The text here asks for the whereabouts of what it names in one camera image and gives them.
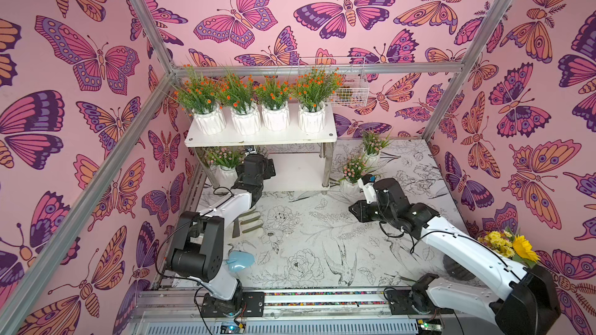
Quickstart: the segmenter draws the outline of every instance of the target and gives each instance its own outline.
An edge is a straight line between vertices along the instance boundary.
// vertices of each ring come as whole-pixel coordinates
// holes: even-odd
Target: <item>blue object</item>
[[[232,251],[228,257],[228,269],[230,272],[239,272],[255,263],[253,254],[243,251]]]

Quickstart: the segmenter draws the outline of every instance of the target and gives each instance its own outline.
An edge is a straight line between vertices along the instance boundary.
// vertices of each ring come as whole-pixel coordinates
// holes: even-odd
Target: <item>white ceramic pot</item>
[[[257,105],[252,103],[246,114],[238,114],[232,109],[232,123],[241,135],[254,135],[260,130],[260,114]]]
[[[265,128],[270,131],[281,131],[288,128],[290,125],[290,109],[288,109],[288,102],[284,103],[278,110],[270,110],[263,105],[261,111],[263,115],[263,124]]]
[[[317,107],[321,109],[312,113],[302,105],[298,109],[298,126],[302,131],[317,133],[325,128],[325,103],[320,102]]]
[[[219,103],[215,103],[215,108],[209,114],[193,113],[192,116],[197,122],[198,129],[205,135],[215,135],[225,128],[225,117],[222,109],[219,108]]]

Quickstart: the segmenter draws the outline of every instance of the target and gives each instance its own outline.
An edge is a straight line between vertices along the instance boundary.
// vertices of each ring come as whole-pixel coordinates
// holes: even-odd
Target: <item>floor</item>
[[[332,178],[339,179],[346,158],[360,152],[359,140],[341,140],[334,151]],[[271,153],[317,152],[318,145],[269,146]],[[428,146],[422,140],[396,140],[383,150],[380,177],[398,180],[411,203],[435,208],[461,230],[466,230],[447,191]],[[216,199],[205,189],[201,204]],[[231,238],[227,249],[249,252],[255,264],[238,274],[244,287],[365,287],[404,286],[432,272],[448,277],[443,253],[424,243],[410,255],[409,237],[387,238],[377,222],[356,221],[347,207],[362,193],[349,197],[334,186],[321,192],[264,193],[257,204],[262,230]],[[397,232],[386,226],[388,233]],[[175,281],[173,286],[192,286]]]

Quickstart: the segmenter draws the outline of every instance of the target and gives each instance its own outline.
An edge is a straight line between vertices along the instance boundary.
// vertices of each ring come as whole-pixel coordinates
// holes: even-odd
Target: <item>white shelf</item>
[[[323,187],[325,158],[319,153],[269,154],[275,176],[263,181],[264,191],[328,190]]]
[[[225,129],[215,135],[204,135],[193,120],[188,131],[188,136],[184,141],[187,147],[205,147],[205,146],[234,146],[234,145],[281,145],[281,144],[302,144],[302,143],[334,143],[337,141],[337,132],[333,120],[333,109],[325,103],[327,110],[325,113],[325,128],[321,132],[306,133],[298,127],[298,104],[289,104],[290,108],[290,126],[284,131],[270,131],[264,126],[254,135],[243,136],[236,132],[232,124],[231,112],[229,108],[223,108],[223,115],[226,119]]]

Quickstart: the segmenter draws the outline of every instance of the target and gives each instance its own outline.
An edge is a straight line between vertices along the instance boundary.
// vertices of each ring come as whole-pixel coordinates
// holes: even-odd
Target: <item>sunflower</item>
[[[540,257],[538,257],[538,255],[536,255],[534,251],[532,251],[532,245],[530,244],[530,242],[526,240],[526,238],[523,235],[517,236],[516,239],[513,241],[513,249],[520,257],[524,259],[528,259],[533,262],[537,262],[540,260]]]

